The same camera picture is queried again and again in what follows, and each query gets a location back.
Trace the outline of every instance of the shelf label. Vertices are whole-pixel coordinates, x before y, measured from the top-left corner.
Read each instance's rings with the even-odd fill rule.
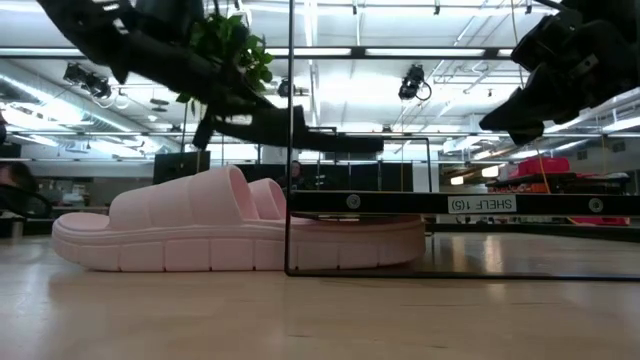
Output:
[[[515,195],[449,196],[449,214],[517,212]]]

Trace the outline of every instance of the pink slide sandal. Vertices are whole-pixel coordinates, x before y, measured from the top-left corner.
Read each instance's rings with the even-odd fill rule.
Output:
[[[234,167],[129,191],[109,216],[72,213],[53,226],[62,258],[106,271],[282,270],[286,203],[273,180]],[[355,269],[424,254],[419,217],[376,222],[294,218],[290,266]]]

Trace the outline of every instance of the person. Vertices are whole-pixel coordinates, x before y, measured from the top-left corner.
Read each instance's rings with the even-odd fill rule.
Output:
[[[287,176],[281,176],[277,180],[281,188],[287,188]],[[302,176],[302,164],[298,160],[291,162],[291,190],[303,190],[306,187],[304,176]]]

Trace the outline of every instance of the red object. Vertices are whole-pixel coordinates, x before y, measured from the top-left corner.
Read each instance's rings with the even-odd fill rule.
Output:
[[[569,160],[567,158],[542,158],[544,172],[547,174],[568,173],[571,170]],[[541,174],[540,159],[537,157],[525,160],[518,164],[518,167],[509,173],[509,179],[515,179],[523,176]]]

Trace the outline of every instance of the spotlight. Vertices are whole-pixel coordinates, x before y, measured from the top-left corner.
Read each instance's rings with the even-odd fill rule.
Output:
[[[426,86],[429,89],[429,96],[426,98],[418,97],[418,92]],[[431,86],[424,81],[424,70],[422,65],[411,65],[407,76],[402,79],[402,85],[400,85],[400,91],[398,91],[398,97],[400,100],[411,100],[417,98],[418,100],[426,101],[431,98]]]
[[[80,87],[87,90],[96,99],[108,99],[111,97],[109,79],[98,77],[95,74],[89,74],[86,82]]]
[[[88,91],[94,98],[107,99],[111,96],[109,80],[106,77],[84,70],[79,64],[67,64],[67,70],[64,72],[62,79],[70,85],[80,86],[81,89]]]
[[[289,96],[289,79],[284,78],[278,85],[278,90],[276,91],[280,97],[288,97]],[[296,93],[296,86],[293,86],[293,93]]]

